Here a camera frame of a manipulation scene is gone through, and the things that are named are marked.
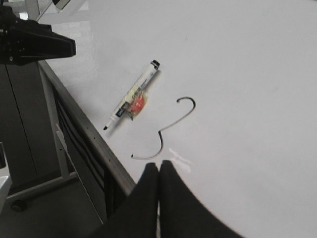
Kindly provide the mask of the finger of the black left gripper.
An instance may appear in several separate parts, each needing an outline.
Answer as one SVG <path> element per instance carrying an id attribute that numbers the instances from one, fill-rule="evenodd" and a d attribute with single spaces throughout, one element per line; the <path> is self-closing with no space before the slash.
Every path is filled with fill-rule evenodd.
<path id="1" fill-rule="evenodd" d="M 0 7 L 0 63 L 26 65 L 76 55 L 74 40 L 52 31 L 50 25 L 18 18 L 11 7 Z"/>

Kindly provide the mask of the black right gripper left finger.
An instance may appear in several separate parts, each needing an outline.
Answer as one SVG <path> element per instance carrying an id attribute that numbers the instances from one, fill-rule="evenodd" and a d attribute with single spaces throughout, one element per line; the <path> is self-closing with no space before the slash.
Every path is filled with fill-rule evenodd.
<path id="1" fill-rule="evenodd" d="M 129 196 L 93 238 L 155 238 L 158 215 L 159 171 L 147 163 Z"/>

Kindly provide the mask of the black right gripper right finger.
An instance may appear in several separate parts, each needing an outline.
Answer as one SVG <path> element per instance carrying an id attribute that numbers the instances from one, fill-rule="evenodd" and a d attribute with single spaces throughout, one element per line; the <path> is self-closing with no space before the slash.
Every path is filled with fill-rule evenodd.
<path id="1" fill-rule="evenodd" d="M 159 170 L 159 220 L 162 238 L 240 238 L 190 191 L 172 162 Z"/>

